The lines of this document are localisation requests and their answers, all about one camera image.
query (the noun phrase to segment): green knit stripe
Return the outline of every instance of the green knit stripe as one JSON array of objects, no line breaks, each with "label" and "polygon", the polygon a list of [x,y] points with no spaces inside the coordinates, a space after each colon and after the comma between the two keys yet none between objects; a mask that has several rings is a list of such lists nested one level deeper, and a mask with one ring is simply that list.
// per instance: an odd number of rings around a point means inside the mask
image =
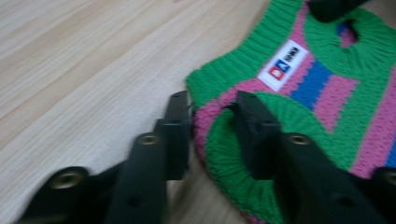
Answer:
[{"label": "green knit stripe", "polygon": [[[349,19],[353,20],[358,41],[343,49],[335,30],[337,24]],[[331,146],[338,152],[333,159],[340,168],[348,170],[389,83],[396,62],[396,33],[363,9],[356,9],[345,18],[329,23],[321,23],[308,14],[304,32],[309,49],[317,60],[339,76],[360,81],[340,112],[332,135]]]},{"label": "green knit stripe", "polygon": [[[307,134],[330,157],[336,154],[328,148],[328,135],[311,111],[284,96],[262,92],[256,94],[276,114],[283,132]],[[273,193],[273,181],[253,179],[243,165],[232,120],[233,113],[225,110],[212,125],[205,146],[207,167],[223,192],[239,209],[269,223],[283,223]]]},{"label": "green knit stripe", "polygon": [[242,45],[189,75],[186,82],[194,109],[255,77],[289,37],[301,5],[301,0],[273,1]]}]

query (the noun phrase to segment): striped knit fabric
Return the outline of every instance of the striped knit fabric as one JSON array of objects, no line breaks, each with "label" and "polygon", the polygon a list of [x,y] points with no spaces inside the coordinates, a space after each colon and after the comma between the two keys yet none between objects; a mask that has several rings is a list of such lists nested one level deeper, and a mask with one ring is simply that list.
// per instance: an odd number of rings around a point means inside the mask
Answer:
[{"label": "striped knit fabric", "polygon": [[[257,78],[282,45],[308,50],[273,91]],[[320,23],[302,1],[274,0],[245,42],[187,78],[195,104],[198,155],[218,186],[252,223],[282,223],[273,182],[252,179],[242,163],[233,113],[238,91],[254,92],[283,132],[309,135],[339,168],[369,177],[396,167],[396,31],[356,9]]]}]

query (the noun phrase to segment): pink knit stripe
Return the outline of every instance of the pink knit stripe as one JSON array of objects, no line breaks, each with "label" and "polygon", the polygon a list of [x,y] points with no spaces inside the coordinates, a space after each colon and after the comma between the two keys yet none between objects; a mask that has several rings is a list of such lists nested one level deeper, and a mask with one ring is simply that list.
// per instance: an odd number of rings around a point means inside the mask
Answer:
[{"label": "pink knit stripe", "polygon": [[332,75],[320,93],[314,105],[314,113],[329,133],[332,133],[340,117],[340,111],[358,81],[351,78]]},{"label": "pink knit stripe", "polygon": [[306,14],[308,13],[308,5],[304,3],[302,9],[299,11],[297,15],[297,20],[294,23],[293,32],[291,33],[289,39],[293,40],[297,44],[301,45],[301,47],[308,49],[304,39],[304,22],[306,18]]},{"label": "pink knit stripe", "polygon": [[250,216],[248,213],[244,212],[242,215],[250,221],[252,224],[266,224],[265,221],[259,220],[257,217]]},{"label": "pink knit stripe", "polygon": [[205,161],[206,138],[213,120],[221,113],[221,106],[214,99],[198,109],[194,115],[194,133],[196,150],[201,161]]},{"label": "pink knit stripe", "polygon": [[386,164],[396,134],[394,111],[396,111],[396,66],[393,67],[387,90],[350,170],[352,174],[369,177],[376,167]]},{"label": "pink knit stripe", "polygon": [[351,29],[346,29],[343,33],[341,33],[341,47],[346,49],[347,47],[356,43],[357,38],[355,34],[353,34]]}]

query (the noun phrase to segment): clip jaw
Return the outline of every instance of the clip jaw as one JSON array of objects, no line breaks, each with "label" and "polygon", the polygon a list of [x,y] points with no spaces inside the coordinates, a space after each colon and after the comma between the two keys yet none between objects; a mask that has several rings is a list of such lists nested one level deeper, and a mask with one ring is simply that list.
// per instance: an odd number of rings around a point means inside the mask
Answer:
[{"label": "clip jaw", "polygon": [[368,0],[310,0],[309,10],[322,22],[335,21]]},{"label": "clip jaw", "polygon": [[191,121],[187,92],[173,94],[154,132],[134,140],[129,158],[99,175],[67,167],[36,193],[23,223],[163,223],[166,180],[188,170]]},{"label": "clip jaw", "polygon": [[[379,168],[372,179],[338,169],[308,136],[282,133],[252,93],[239,91],[231,109],[247,171],[255,179],[275,180],[285,223],[395,223],[390,210],[396,208],[396,169]],[[381,169],[386,175],[378,177]]]}]

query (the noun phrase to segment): blue knit stripe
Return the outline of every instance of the blue knit stripe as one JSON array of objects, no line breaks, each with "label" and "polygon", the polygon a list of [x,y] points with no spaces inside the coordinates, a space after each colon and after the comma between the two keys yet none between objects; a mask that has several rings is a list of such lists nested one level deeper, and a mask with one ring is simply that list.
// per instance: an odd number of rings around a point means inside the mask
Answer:
[{"label": "blue knit stripe", "polygon": [[396,168],[396,137],[393,140],[393,146],[388,156],[387,166]]},{"label": "blue knit stripe", "polygon": [[314,104],[320,96],[320,91],[324,88],[324,84],[329,81],[331,75],[332,72],[320,62],[314,61],[304,81],[300,83],[298,90],[291,93],[290,98],[313,110]]},{"label": "blue knit stripe", "polygon": [[345,22],[342,22],[340,24],[337,25],[337,35],[341,36],[341,34],[348,29],[348,25]]}]

